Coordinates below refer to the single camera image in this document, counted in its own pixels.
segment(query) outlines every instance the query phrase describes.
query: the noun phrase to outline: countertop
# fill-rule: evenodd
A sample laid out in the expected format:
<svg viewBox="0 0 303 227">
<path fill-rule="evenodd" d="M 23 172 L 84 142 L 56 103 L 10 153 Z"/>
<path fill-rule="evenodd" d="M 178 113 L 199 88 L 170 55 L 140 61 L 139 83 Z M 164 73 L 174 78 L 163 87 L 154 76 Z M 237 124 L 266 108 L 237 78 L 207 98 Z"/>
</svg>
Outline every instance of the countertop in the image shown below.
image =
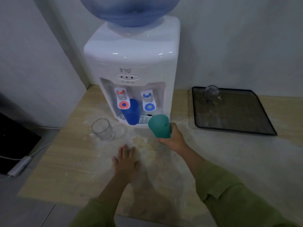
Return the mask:
<svg viewBox="0 0 303 227">
<path fill-rule="evenodd" d="M 174 91 L 171 122 L 201 156 L 237 174 L 285 217 L 303 225 L 303 99 L 259 98 L 277 137 L 196 128 L 186 90 Z M 112 141 L 92 135 L 91 124 L 99 118 L 111 122 Z M 142 168 L 126 187 L 116 214 L 175 226 L 215 226 L 184 161 L 158 144 L 149 129 L 119 123 L 98 85 L 86 91 L 19 196 L 84 206 L 113 176 L 111 157 L 124 143 L 137 147 Z"/>
</svg>

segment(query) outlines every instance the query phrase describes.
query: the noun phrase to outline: green sleeve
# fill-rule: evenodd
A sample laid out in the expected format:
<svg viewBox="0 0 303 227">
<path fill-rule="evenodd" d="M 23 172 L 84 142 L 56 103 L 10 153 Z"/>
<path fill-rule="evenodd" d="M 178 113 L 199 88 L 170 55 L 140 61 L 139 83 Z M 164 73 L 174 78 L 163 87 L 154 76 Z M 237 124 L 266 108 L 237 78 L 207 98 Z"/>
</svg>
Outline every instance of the green sleeve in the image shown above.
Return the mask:
<svg viewBox="0 0 303 227">
<path fill-rule="evenodd" d="M 222 167 L 206 161 L 195 179 L 197 194 L 218 227 L 298 226 Z"/>
<path fill-rule="evenodd" d="M 75 216 L 69 227 L 116 227 L 110 205 L 100 202 L 99 198 L 90 200 Z"/>
</svg>

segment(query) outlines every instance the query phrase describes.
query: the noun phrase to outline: glass tray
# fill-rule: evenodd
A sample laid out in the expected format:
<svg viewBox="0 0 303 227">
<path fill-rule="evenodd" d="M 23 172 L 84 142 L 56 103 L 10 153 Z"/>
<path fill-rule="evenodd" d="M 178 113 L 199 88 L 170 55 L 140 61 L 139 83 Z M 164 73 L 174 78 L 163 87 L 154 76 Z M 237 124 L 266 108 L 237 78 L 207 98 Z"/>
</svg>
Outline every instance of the glass tray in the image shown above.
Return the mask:
<svg viewBox="0 0 303 227">
<path fill-rule="evenodd" d="M 195 125 L 198 128 L 276 136 L 258 96 L 251 90 L 219 88 L 216 104 L 193 87 Z"/>
</svg>

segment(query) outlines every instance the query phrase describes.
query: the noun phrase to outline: green cup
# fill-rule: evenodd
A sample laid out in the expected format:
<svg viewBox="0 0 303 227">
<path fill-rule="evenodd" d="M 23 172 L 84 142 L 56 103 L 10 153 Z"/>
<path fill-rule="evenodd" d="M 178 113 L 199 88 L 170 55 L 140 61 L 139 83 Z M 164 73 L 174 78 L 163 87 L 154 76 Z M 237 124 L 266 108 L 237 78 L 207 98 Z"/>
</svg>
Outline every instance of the green cup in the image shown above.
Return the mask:
<svg viewBox="0 0 303 227">
<path fill-rule="evenodd" d="M 154 133 L 156 138 L 169 139 L 171 136 L 169 118 L 166 115 L 159 114 L 153 116 L 149 120 L 149 128 Z"/>
</svg>

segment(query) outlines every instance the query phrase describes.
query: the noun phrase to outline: blue cup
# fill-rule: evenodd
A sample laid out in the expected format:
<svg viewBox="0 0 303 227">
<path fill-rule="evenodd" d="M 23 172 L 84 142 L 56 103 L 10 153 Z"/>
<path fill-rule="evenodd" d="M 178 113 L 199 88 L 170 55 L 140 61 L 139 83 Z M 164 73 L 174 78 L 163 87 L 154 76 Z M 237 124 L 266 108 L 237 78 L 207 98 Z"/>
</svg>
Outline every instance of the blue cup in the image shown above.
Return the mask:
<svg viewBox="0 0 303 227">
<path fill-rule="evenodd" d="M 139 103 L 135 99 L 130 99 L 130 108 L 121 109 L 122 114 L 126 118 L 126 121 L 129 125 L 136 125 L 139 123 L 140 119 L 140 110 Z"/>
</svg>

